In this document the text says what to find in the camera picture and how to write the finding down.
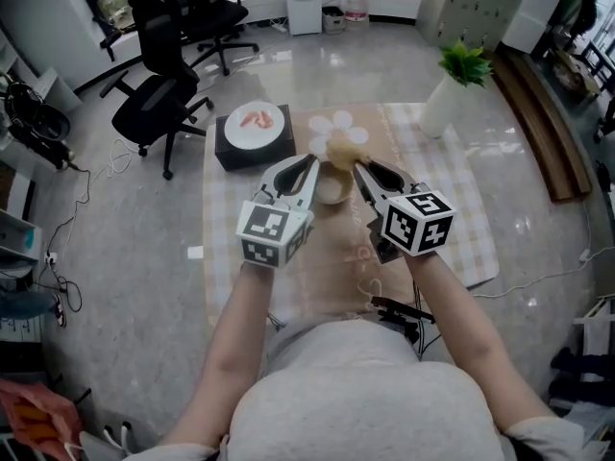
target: white pot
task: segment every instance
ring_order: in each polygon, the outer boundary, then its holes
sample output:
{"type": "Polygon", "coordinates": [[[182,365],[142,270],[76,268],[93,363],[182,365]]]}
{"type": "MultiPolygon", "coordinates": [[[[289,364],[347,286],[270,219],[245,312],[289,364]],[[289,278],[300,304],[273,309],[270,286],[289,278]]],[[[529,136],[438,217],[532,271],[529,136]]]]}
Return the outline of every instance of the white pot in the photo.
{"type": "Polygon", "coordinates": [[[431,138],[442,136],[446,127],[460,113],[462,101],[468,87],[461,85],[448,73],[425,104],[419,120],[421,130],[431,138]]]}

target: small bowl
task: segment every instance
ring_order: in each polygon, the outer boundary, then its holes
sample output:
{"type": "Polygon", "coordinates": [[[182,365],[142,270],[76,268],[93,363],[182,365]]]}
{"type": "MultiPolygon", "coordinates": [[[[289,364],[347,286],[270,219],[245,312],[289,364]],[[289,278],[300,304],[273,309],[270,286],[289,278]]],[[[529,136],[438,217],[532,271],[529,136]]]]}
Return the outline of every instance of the small bowl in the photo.
{"type": "Polygon", "coordinates": [[[351,173],[340,171],[330,160],[323,160],[320,162],[314,197],[323,205],[341,204],[353,192],[354,182],[351,173]]]}

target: gray shirt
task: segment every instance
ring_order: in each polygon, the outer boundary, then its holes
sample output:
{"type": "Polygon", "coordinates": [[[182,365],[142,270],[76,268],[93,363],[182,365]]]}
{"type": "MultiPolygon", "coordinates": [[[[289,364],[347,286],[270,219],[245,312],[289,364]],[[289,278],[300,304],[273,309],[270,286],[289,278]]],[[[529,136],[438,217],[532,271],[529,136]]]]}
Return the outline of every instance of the gray shirt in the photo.
{"type": "MultiPolygon", "coordinates": [[[[229,461],[514,460],[508,438],[550,461],[580,458],[582,428],[535,418],[504,435],[482,391],[455,366],[419,362],[404,336],[362,320],[284,329],[264,377],[237,406],[220,448],[229,461]]],[[[198,461],[197,445],[130,461],[198,461]]]]}

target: wall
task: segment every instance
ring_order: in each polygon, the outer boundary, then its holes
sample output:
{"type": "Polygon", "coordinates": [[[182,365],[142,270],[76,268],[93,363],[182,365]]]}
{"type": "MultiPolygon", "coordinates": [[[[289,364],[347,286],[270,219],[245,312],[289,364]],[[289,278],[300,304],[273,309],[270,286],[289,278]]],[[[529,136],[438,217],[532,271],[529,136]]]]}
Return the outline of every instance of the wall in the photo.
{"type": "Polygon", "coordinates": [[[86,0],[0,0],[0,20],[39,74],[53,67],[72,88],[140,54],[138,39],[120,42],[111,63],[86,0]]]}

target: potted plant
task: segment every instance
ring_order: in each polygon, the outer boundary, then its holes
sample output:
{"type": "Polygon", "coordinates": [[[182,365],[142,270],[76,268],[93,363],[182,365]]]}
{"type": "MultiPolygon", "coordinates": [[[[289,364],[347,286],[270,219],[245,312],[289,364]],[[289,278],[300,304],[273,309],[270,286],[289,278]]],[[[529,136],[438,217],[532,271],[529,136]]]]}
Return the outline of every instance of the potted plant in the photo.
{"type": "Polygon", "coordinates": [[[419,120],[421,130],[432,138],[442,136],[459,113],[468,87],[484,87],[484,78],[491,73],[491,62],[482,57],[482,48],[468,51],[460,40],[453,47],[442,48],[442,56],[444,60],[439,65],[447,73],[425,104],[419,120]]]}

